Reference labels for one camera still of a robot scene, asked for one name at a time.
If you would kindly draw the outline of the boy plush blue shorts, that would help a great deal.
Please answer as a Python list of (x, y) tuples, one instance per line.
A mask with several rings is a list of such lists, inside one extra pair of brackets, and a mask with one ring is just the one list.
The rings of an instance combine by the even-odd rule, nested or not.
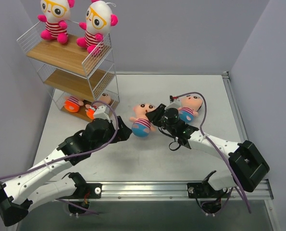
[(181, 98), (181, 106), (178, 108), (179, 117), (185, 123), (193, 122), (199, 116), (198, 110), (203, 105), (203, 100), (196, 95), (189, 94)]
[(140, 138), (145, 138), (151, 131), (155, 131), (155, 127), (151, 124), (146, 114), (154, 111), (156, 108), (150, 103), (141, 103), (133, 108), (135, 116), (130, 117), (129, 121), (132, 122), (132, 133)]

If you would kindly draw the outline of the boy plush orange shorts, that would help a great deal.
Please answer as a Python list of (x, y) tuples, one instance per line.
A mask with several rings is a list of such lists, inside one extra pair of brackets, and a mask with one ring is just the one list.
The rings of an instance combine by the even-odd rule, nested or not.
[(66, 96), (64, 99), (65, 101), (63, 106), (71, 113), (77, 113), (84, 105), (84, 99), (77, 96)]
[[(107, 93), (103, 93), (100, 98), (99, 98), (100, 101), (102, 102), (105, 102), (107, 104), (110, 104), (111, 102), (111, 97), (109, 96), (109, 94)], [(103, 104), (102, 103), (94, 103), (93, 105), (91, 104), (86, 104), (85, 107), (86, 107), (86, 115), (88, 118), (90, 119), (94, 119), (94, 112), (97, 110), (98, 107), (102, 106)]]

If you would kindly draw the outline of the white panda plush yellow glasses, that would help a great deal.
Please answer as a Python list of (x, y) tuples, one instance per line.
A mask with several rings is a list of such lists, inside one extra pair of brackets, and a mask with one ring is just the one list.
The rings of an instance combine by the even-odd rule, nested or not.
[(40, 33), (44, 40), (57, 40), (60, 44), (68, 41), (68, 24), (71, 8), (75, 0), (41, 0), (40, 7), (43, 14), (37, 16), (38, 20), (45, 23), (45, 29)]

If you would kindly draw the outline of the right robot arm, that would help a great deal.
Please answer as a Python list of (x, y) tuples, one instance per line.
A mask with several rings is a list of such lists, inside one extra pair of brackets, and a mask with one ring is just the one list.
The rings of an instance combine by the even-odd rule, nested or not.
[(154, 126), (166, 130), (180, 146), (200, 150), (225, 162), (227, 171), (214, 172), (205, 178), (202, 191), (208, 197), (231, 187), (251, 193), (270, 171), (266, 160), (251, 141), (239, 143), (207, 134), (201, 128), (186, 124), (176, 108), (166, 108), (164, 104), (146, 116)]

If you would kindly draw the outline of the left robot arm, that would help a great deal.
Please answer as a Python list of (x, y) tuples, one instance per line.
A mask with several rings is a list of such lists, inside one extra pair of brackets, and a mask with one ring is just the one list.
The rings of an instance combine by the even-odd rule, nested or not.
[(26, 172), (0, 178), (0, 217), (3, 224), (9, 227), (20, 222), (34, 208), (49, 201), (84, 196), (87, 183), (79, 173), (71, 173), (55, 183), (47, 182), (108, 144), (128, 140), (131, 134), (132, 130), (120, 116), (116, 126), (110, 120), (96, 118)]

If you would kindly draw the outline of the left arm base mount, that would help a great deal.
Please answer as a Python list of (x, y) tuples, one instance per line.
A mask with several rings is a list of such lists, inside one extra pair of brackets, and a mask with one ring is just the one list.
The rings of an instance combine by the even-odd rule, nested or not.
[(66, 199), (100, 199), (102, 193), (102, 184), (87, 183), (78, 172), (69, 173), (65, 176), (75, 183), (75, 191), (64, 198)]

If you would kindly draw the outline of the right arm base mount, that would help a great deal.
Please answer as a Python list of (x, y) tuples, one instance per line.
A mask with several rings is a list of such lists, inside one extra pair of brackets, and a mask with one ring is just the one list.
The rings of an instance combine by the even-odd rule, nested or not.
[(192, 199), (203, 199), (203, 198), (222, 198), (227, 197), (229, 190), (220, 189), (214, 190), (208, 183), (210, 177), (216, 173), (216, 170), (209, 173), (202, 181), (189, 182), (187, 183), (187, 194)]

